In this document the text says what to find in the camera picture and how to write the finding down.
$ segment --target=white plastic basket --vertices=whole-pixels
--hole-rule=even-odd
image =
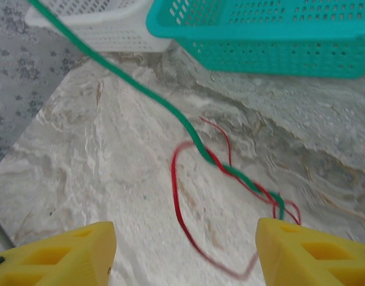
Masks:
[[[146,16],[153,0],[42,0],[77,36],[99,52],[164,52],[169,39],[149,34]],[[59,31],[35,8],[29,26]]]

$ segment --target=teal plastic basket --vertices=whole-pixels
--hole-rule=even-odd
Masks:
[[[365,0],[155,0],[146,25],[209,70],[365,74]]]

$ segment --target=red wire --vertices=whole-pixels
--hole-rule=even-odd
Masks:
[[[218,129],[225,137],[226,142],[227,142],[227,148],[228,148],[228,155],[229,155],[229,165],[232,165],[232,153],[231,153],[231,144],[230,144],[230,139],[227,136],[226,132],[219,126],[217,126],[214,123],[209,122],[207,119],[204,119],[202,117],[200,117],[200,119],[212,126],[214,126],[216,129]],[[258,259],[258,254],[255,253],[246,270],[243,273],[237,273],[229,268],[227,268],[225,265],[221,264],[220,262],[215,261],[213,258],[211,258],[208,254],[206,254],[199,246],[198,244],[195,242],[195,240],[193,239],[193,236],[191,235],[189,229],[187,228],[187,226],[185,225],[185,222],[183,220],[182,217],[182,213],[181,213],[181,209],[180,209],[180,204],[179,204],[179,196],[178,196],[178,184],[177,184],[177,158],[180,152],[182,152],[184,149],[189,148],[189,147],[193,147],[194,143],[193,142],[183,142],[181,143],[174,151],[173,153],[173,158],[171,161],[171,184],[173,187],[173,201],[174,201],[174,209],[176,211],[176,216],[177,216],[177,220],[179,225],[181,226],[181,228],[183,229],[186,237],[188,238],[189,242],[191,243],[191,245],[193,246],[193,248],[206,260],[208,261],[210,264],[212,264],[215,268],[220,269],[221,271],[223,271],[224,273],[228,274],[229,276],[239,279],[239,280],[246,280],[249,275],[251,274],[252,269],[254,268],[257,259]],[[217,167],[225,174],[228,175],[232,178],[235,178],[236,180],[238,180],[238,182],[240,184],[242,184],[246,189],[248,189],[252,194],[254,194],[256,197],[258,197],[259,199],[261,199],[262,201],[264,201],[265,203],[269,203],[272,204],[273,207],[273,217],[276,218],[276,207],[277,207],[277,202],[272,198],[272,196],[258,183],[254,184],[256,185],[256,187],[267,197],[264,198],[261,195],[258,195],[254,192],[252,192],[249,188],[249,186],[243,182],[242,180],[240,180],[238,177],[236,177],[235,175],[230,174],[221,164],[221,162],[219,161],[219,159],[216,157],[216,155],[206,147],[207,152],[209,153],[209,155],[211,156],[211,158],[214,160],[215,164],[217,165]],[[286,200],[285,204],[292,206],[296,212],[297,212],[297,216],[298,218],[296,218],[289,210],[285,210],[287,212],[288,215],[291,216],[291,218],[293,218],[293,220],[300,225],[301,224],[301,213],[300,210],[298,208],[298,206],[290,201],[290,200]]]

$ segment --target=yellow plastic part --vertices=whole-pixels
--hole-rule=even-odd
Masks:
[[[107,286],[116,252],[111,222],[98,222],[0,253],[0,286]]]
[[[256,246],[267,286],[365,286],[365,244],[260,219]]]

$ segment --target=gray floral fabric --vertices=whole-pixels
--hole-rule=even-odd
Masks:
[[[29,27],[25,0],[0,0],[0,161],[80,57],[66,39]]]

